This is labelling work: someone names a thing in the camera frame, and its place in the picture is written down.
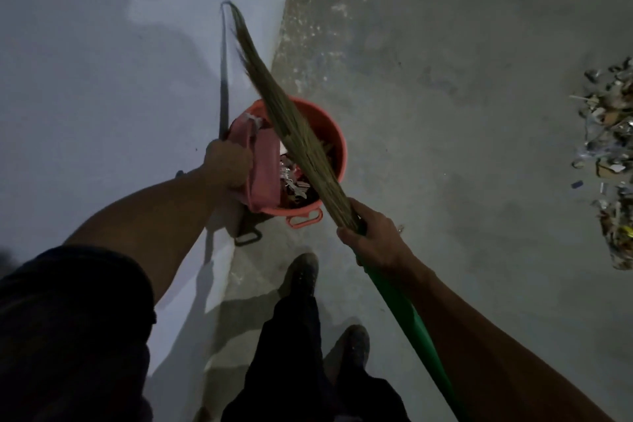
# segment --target broom handle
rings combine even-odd
[[[422,322],[422,319],[409,299],[407,299],[400,290],[394,288],[387,282],[375,269],[365,267],[365,272],[369,275],[374,285],[376,285],[378,292],[382,295],[389,310],[391,310],[396,321],[398,321],[400,328],[428,370],[433,382],[435,382],[439,391],[444,395],[456,419],[459,422],[467,422],[468,417],[466,410],[464,410],[462,404],[457,400],[451,381],[448,380],[442,362],[431,340],[431,336],[429,336],[427,328],[424,327],[424,322]]]

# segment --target grass broom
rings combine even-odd
[[[281,142],[292,160],[301,167],[336,225],[364,234],[366,227],[339,185],[321,142],[257,54],[240,10],[232,2],[225,3],[233,14],[235,37],[241,48],[244,69],[263,99],[268,118]],[[363,266],[456,418],[460,422],[466,421],[466,413],[455,397],[431,337],[411,302],[375,270]]]

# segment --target broom bristles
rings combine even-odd
[[[354,213],[347,196],[336,179],[321,142],[297,106],[275,82],[257,54],[240,10],[232,2],[226,1],[226,4],[229,5],[233,13],[235,38],[241,48],[242,64],[251,82],[264,100],[268,118],[275,132],[288,149],[292,160],[301,167],[336,225],[359,232],[360,219]]]

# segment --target person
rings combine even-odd
[[[218,200],[245,182],[251,164],[248,150],[213,141],[197,169],[114,202],[0,281],[4,421],[151,418],[142,388],[154,305]],[[339,229],[339,238],[411,300],[472,421],[611,420],[441,283],[391,220],[351,203],[367,235]],[[244,389],[222,419],[408,420],[388,382],[365,371],[369,338],[361,327],[347,330],[335,383],[325,377],[317,259],[304,254],[291,268],[290,293],[264,324]]]

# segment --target red bucket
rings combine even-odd
[[[347,167],[347,144],[345,143],[345,138],[343,137],[343,132],[341,132],[341,128],[321,107],[298,97],[289,96],[289,99],[295,103],[299,111],[306,118],[306,120],[310,124],[310,127],[312,127],[312,130],[314,130],[316,137],[319,138],[319,140],[323,140],[326,143],[331,143],[332,146],[334,146],[334,159],[336,161],[336,167],[333,168],[334,173],[336,174],[336,178],[339,180],[339,182],[341,182],[343,180],[343,176],[345,175],[345,168]],[[244,110],[244,112],[268,120],[266,107],[262,100],[257,100],[249,108]],[[301,207],[300,209],[277,208],[262,209],[261,211],[263,213],[267,213],[268,215],[285,217],[286,223],[293,229],[300,229],[311,224],[316,224],[323,218],[323,211],[321,210],[320,200],[312,202],[311,204],[306,205],[305,207]],[[316,215],[310,218],[310,215],[314,211],[317,212]],[[307,218],[308,220],[293,224],[292,219],[295,217]]]

